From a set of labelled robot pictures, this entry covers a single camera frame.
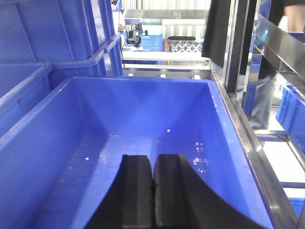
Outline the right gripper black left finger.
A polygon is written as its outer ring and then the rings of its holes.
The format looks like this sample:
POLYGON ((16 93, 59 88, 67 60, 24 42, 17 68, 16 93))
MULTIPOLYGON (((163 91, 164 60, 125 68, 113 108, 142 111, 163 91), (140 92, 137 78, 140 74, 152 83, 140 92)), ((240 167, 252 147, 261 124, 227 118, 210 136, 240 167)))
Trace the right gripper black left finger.
POLYGON ((112 185, 85 228, 153 228, 152 181, 147 156, 123 155, 112 185))

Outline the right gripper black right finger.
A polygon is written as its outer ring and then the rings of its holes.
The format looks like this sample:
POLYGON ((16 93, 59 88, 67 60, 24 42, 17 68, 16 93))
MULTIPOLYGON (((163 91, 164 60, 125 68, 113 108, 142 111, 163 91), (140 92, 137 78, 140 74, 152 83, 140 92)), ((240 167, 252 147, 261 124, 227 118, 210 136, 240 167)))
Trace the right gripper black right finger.
POLYGON ((158 229, 261 229, 216 194, 182 154, 160 154, 154 166, 158 229))

